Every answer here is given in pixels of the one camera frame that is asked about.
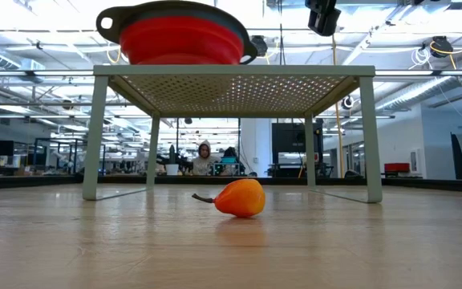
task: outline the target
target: floor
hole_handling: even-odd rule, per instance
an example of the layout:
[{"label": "floor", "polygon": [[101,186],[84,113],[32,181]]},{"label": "floor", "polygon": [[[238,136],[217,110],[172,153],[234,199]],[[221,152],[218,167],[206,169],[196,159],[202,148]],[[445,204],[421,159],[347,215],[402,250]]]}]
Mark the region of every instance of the floor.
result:
[{"label": "floor", "polygon": [[80,185],[2,189],[0,289],[462,289],[462,193],[387,187],[382,205],[365,205],[266,187],[253,219],[190,197],[220,189],[98,202]]}]

